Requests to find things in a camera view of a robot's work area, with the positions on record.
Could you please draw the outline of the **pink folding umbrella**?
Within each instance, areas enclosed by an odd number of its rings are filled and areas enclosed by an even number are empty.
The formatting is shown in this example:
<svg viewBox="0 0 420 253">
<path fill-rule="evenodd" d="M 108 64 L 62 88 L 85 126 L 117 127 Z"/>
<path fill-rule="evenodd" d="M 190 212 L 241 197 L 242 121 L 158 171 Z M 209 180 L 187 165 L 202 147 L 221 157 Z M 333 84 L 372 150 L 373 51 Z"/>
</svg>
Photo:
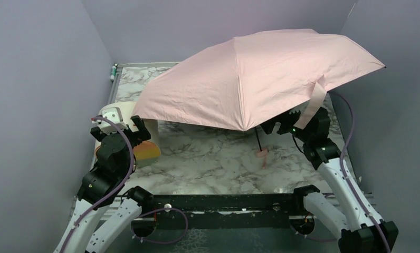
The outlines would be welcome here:
<svg viewBox="0 0 420 253">
<path fill-rule="evenodd" d="M 294 126 L 306 127 L 330 90 L 384 67 L 343 35 L 258 32 L 208 47 L 149 81 L 134 114 L 245 132 L 300 110 Z"/>
</svg>

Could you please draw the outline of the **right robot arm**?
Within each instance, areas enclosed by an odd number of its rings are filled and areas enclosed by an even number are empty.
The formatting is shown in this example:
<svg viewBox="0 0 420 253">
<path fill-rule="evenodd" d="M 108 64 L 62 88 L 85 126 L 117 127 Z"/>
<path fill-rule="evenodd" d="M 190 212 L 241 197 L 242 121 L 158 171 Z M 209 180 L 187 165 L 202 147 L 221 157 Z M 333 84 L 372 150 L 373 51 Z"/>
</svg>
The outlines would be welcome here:
<svg viewBox="0 0 420 253">
<path fill-rule="evenodd" d="M 394 222 L 385 221 L 367 200 L 347 168 L 344 153 L 328 137 L 329 113 L 320 108 L 307 126 L 294 126 L 299 112 L 287 111 L 260 126 L 271 134 L 276 123 L 278 134 L 291 133 L 303 143 L 303 154 L 336 197 L 336 208 L 314 186 L 296 188 L 301 205 L 315 215 L 335 236 L 341 252 L 391 252 L 398 236 Z"/>
</svg>

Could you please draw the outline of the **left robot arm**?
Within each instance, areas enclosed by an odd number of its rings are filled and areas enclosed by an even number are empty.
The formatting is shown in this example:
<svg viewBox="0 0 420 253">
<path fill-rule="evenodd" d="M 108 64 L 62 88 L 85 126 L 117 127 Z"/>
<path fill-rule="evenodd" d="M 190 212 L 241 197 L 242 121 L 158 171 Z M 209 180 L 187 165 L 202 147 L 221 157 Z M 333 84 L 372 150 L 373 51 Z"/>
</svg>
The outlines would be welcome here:
<svg viewBox="0 0 420 253">
<path fill-rule="evenodd" d="M 105 252 L 124 226 L 141 214 L 142 205 L 152 199 L 141 187 L 132 188 L 119 210 L 99 225 L 136 168 L 134 147 L 151 138 L 139 116 L 131 116 L 130 121 L 104 114 L 92 118 L 97 126 L 90 133 L 100 147 L 92 169 L 82 179 L 73 215 L 55 252 Z"/>
</svg>

